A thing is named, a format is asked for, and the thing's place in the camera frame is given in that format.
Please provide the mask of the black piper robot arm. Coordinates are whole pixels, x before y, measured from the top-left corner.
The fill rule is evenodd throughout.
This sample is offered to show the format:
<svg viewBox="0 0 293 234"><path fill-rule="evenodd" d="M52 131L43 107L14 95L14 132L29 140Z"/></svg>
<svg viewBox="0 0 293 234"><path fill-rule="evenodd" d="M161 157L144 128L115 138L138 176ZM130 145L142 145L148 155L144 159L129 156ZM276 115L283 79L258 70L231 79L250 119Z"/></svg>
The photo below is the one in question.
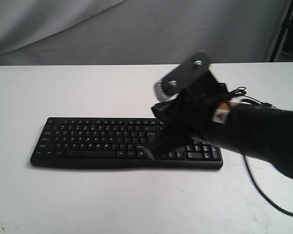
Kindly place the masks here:
<svg viewBox="0 0 293 234"><path fill-rule="evenodd" d="M233 93L206 72L170 101L152 107L164 127L144 147L157 160L192 140L273 165L293 179L293 111L232 103Z"/></svg>

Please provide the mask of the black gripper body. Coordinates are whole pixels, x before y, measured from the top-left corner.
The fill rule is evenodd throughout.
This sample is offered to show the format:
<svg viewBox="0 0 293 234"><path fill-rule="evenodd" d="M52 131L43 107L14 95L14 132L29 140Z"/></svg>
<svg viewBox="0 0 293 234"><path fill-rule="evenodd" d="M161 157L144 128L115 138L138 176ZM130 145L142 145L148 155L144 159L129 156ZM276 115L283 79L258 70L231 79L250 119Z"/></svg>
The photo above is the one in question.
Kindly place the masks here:
<svg viewBox="0 0 293 234"><path fill-rule="evenodd" d="M161 101L151 107L154 116L164 127L151 146L181 146L190 140L212 142L212 118L217 107L228 101L228 89L205 72L187 80L174 99Z"/></svg>

